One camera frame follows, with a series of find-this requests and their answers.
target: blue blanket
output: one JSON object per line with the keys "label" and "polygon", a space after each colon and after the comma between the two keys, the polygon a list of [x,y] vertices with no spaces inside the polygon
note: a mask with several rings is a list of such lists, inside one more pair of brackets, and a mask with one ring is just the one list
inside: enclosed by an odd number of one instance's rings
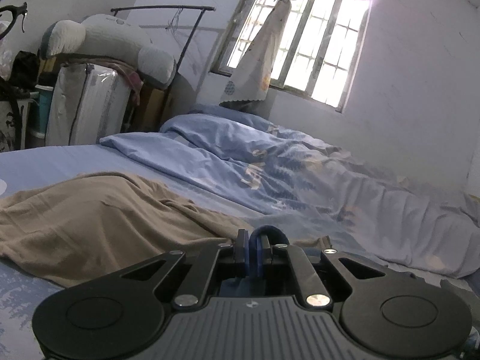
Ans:
{"label": "blue blanket", "polygon": [[257,116],[198,106],[159,133],[100,143],[265,215],[320,215],[393,263],[455,278],[480,267],[480,232],[466,214],[413,194],[348,151]]}

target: teal bucket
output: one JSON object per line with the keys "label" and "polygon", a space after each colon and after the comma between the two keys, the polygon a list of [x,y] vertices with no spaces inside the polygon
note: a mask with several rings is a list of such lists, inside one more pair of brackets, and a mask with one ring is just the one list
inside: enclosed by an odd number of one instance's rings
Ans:
{"label": "teal bucket", "polygon": [[46,134],[52,104],[53,87],[37,85],[39,97],[32,103],[28,116],[28,127],[35,132]]}

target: window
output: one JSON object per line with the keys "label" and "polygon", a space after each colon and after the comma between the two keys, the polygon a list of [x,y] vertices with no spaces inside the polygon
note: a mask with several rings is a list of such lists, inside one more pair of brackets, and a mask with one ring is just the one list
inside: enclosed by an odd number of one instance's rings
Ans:
{"label": "window", "polygon": [[[231,74],[276,0],[245,0],[213,71]],[[359,55],[370,0],[294,0],[271,86],[341,111]]]}

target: window sill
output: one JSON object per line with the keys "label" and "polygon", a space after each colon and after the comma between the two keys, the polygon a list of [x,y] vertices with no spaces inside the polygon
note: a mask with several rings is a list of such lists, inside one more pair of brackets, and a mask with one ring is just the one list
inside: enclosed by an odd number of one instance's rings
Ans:
{"label": "window sill", "polygon": [[[220,76],[225,76],[225,77],[231,77],[231,73],[227,73],[227,72],[224,72],[224,71],[221,71],[221,70],[218,70],[218,69],[211,69],[210,73],[218,74]],[[292,88],[292,87],[289,87],[289,86],[281,88],[279,86],[275,86],[274,84],[270,84],[269,88],[270,89],[275,89],[276,91],[285,92],[285,93],[288,93],[289,95],[300,97],[300,98],[305,99],[305,100],[309,100],[309,101],[311,101],[315,104],[321,104],[321,106],[325,107],[329,111],[335,111],[335,112],[338,112],[339,114],[341,114],[342,111],[343,111],[343,107],[341,107],[341,106],[335,108],[335,107],[332,107],[331,105],[328,105],[326,103],[319,102],[319,101],[315,100],[314,98],[312,98],[311,96],[307,95],[304,91],[300,91],[296,88]]]}

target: white circle on bed sheet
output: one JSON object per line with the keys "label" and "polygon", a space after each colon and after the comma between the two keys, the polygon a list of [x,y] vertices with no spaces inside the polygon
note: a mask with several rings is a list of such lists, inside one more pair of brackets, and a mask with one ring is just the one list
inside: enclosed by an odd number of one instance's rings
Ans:
{"label": "white circle on bed sheet", "polygon": [[0,179],[0,196],[7,190],[7,183]]}

